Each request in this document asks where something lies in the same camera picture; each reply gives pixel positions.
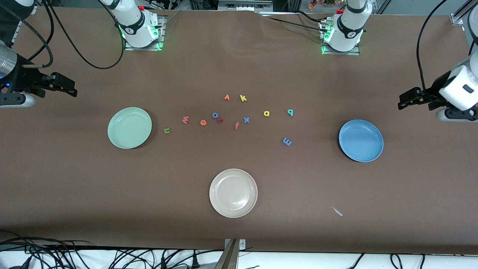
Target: white floor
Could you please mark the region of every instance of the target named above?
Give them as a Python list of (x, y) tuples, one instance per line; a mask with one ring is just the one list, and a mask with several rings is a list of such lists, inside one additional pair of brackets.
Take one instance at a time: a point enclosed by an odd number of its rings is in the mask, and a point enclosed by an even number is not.
[[(153, 255), (156, 261), (161, 259), (162, 250), (155, 250), (142, 256), (142, 258), (153, 262)], [(190, 256), (192, 250), (184, 250), (177, 254), (168, 263), (168, 266)], [(112, 263), (116, 251), (114, 250), (81, 250), (79, 254), (90, 269), (107, 269)], [(221, 252), (211, 252), (198, 255), (200, 264), (215, 263), (219, 259)], [(78, 269), (86, 269), (75, 254), (72, 254), (73, 260)], [(8, 269), (13, 266), (22, 265), (29, 257), (23, 251), (5, 251), (0, 253), (0, 269)], [(348, 269), (359, 257), (359, 254), (339, 254), (339, 253), (281, 253), (281, 252), (241, 252), (239, 254), (238, 269), (250, 269), (255, 266), (258, 269)], [(54, 266), (53, 259), (44, 256), (45, 261)], [(422, 260), (421, 255), (400, 255), (404, 269), (419, 269)], [(114, 268), (122, 268), (123, 265), (131, 261), (132, 257), (123, 259)], [(190, 266), (192, 259), (186, 261)], [(144, 269), (144, 263), (136, 262), (127, 266), (129, 269)], [(476, 269), (478, 268), (478, 257), (461, 256), (441, 256), (427, 255), (423, 269)], [(34, 259), (29, 269), (41, 269), (40, 262)], [(394, 269), (390, 262), (388, 254), (366, 254), (357, 265), (356, 269)]]

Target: white paper scrap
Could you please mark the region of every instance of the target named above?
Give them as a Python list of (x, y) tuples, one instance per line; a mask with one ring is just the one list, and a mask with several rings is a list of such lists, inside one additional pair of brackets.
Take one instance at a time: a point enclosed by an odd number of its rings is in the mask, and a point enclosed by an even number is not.
[(330, 207), (332, 207), (332, 208), (335, 210), (335, 213), (337, 213), (339, 216), (343, 216), (343, 214), (342, 214), (342, 213), (340, 213), (340, 211), (339, 211), (339, 210), (335, 209), (335, 207), (333, 207), (333, 206), (330, 206)]

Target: white plate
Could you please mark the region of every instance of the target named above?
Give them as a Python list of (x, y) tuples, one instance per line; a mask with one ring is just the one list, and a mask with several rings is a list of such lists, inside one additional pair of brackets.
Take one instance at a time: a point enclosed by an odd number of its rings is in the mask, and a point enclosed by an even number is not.
[(239, 218), (249, 213), (256, 204), (257, 185), (246, 171), (227, 169), (212, 180), (209, 199), (219, 214)]
[(148, 139), (152, 122), (141, 108), (128, 107), (116, 113), (108, 124), (108, 138), (119, 148), (134, 148)]

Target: table surface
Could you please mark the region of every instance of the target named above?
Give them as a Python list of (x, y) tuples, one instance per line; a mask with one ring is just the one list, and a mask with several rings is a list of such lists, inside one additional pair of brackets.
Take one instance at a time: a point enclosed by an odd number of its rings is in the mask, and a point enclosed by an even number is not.
[[(87, 59), (116, 60), (120, 40), (104, 10), (57, 12)], [(28, 21), (48, 35), (42, 9)], [(398, 96), (420, 85), (423, 21), (371, 16), (361, 55), (333, 56), (320, 53), (313, 30), (248, 11), (182, 11), (167, 25), (163, 51), (126, 51), (109, 70), (84, 63), (57, 27), (44, 73), (73, 79), (78, 97), (47, 92), (34, 108), (0, 111), (0, 226), (102, 246), (212, 249), (245, 238), (254, 250), (476, 253), (478, 125), (438, 122), (426, 106), (397, 109)], [(39, 46), (22, 27), (15, 50), (28, 56)], [(433, 17), (421, 43), (427, 85), (467, 51), (462, 27)], [(35, 62), (47, 60), (43, 52)], [(131, 150), (107, 136), (126, 107), (153, 121), (148, 141)], [(243, 117), (250, 124), (235, 130)], [(357, 118), (383, 134), (371, 163), (348, 159), (337, 142)], [(228, 168), (249, 172), (259, 190), (238, 219), (209, 202), (212, 179)]]

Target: metal cylinder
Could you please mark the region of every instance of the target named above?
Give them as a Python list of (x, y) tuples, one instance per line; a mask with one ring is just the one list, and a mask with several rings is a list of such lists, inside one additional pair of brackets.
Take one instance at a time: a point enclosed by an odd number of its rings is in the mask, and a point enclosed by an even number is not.
[(10, 74), (16, 64), (17, 54), (0, 40), (0, 79)]

